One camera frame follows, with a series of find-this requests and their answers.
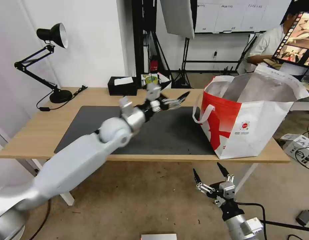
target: gray desk mat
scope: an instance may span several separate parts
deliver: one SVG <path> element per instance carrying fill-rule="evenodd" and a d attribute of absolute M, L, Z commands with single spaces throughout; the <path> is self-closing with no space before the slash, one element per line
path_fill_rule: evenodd
<path fill-rule="evenodd" d="M 82 106 L 54 153 L 77 138 L 91 134 L 103 121 L 119 114 L 119 107 Z M 154 114 L 128 145 L 113 154 L 212 155 L 214 151 L 200 125 L 193 121 L 192 107 L 181 107 Z"/>

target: lamp base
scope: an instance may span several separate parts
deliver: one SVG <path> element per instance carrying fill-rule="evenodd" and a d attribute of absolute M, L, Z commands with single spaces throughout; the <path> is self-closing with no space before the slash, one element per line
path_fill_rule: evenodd
<path fill-rule="evenodd" d="M 54 91 L 49 99 L 52 103 L 68 102 L 72 98 L 72 93 L 68 90 Z"/>

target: black desk lamp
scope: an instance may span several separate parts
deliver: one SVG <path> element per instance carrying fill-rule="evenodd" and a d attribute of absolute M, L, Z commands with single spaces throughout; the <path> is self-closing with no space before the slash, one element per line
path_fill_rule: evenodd
<path fill-rule="evenodd" d="M 60 47 L 63 47 L 63 48 L 68 47 L 68 39 L 67 39 L 65 27 L 62 23 L 58 23 L 54 25 L 51 29 L 39 28 L 37 30 L 37 36 L 41 40 L 44 40 L 47 45 L 43 49 L 39 50 L 38 52 L 35 52 L 34 54 L 30 55 L 29 57 L 26 57 L 25 59 L 19 62 L 16 62 L 15 68 L 26 73 L 28 76 L 36 79 L 37 81 L 41 82 L 47 87 L 50 87 L 53 90 L 53 93 L 49 97 L 52 103 L 67 102 L 72 98 L 72 93 L 70 91 L 60 90 L 57 85 L 53 85 L 50 82 L 46 81 L 45 79 L 42 79 L 38 77 L 37 75 L 35 75 L 34 73 L 27 70 L 27 67 L 31 66 L 32 64 L 54 53 L 55 46 L 51 43 L 51 41 L 54 41 Z M 30 59 L 45 50 L 48 50 L 49 53 L 39 58 L 36 58 L 36 59 Z"/>

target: bag handle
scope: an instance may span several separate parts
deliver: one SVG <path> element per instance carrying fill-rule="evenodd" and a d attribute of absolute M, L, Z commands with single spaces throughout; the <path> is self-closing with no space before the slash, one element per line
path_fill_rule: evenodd
<path fill-rule="evenodd" d="M 195 101 L 195 103 L 194 103 L 194 106 L 193 106 L 193 110 L 192 110 L 192 118 L 193 118 L 193 120 L 196 122 L 196 123 L 204 123 L 205 121 L 207 121 L 208 120 L 208 118 L 209 118 L 209 116 L 210 116 L 210 114 L 211 114 L 211 112 L 213 111 L 213 110 L 215 110 L 215 107 L 213 106 L 213 105 L 211 105 L 211 104 L 209 104 L 208 106 L 207 106 L 207 108 L 205 109 L 205 111 L 204 111 L 204 114 L 202 115 L 202 117 L 201 117 L 201 120 L 196 120 L 196 118 L 195 118 L 195 111 L 197 110 L 197 107 L 198 107 L 198 101 L 199 101 L 199 98 L 202 96 L 202 94 L 200 94 L 198 97 L 197 97 L 197 100 Z"/>

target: white shirt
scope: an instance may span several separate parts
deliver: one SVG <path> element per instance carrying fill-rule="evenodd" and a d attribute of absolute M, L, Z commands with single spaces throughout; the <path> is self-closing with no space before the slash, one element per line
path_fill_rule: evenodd
<path fill-rule="evenodd" d="M 258 37 L 247 57 L 256 55 L 273 55 L 283 40 L 284 36 L 285 33 L 283 31 L 283 25 L 266 31 Z M 254 71 L 253 68 L 256 68 L 256 66 L 253 64 L 248 64 L 246 66 L 247 72 Z"/>

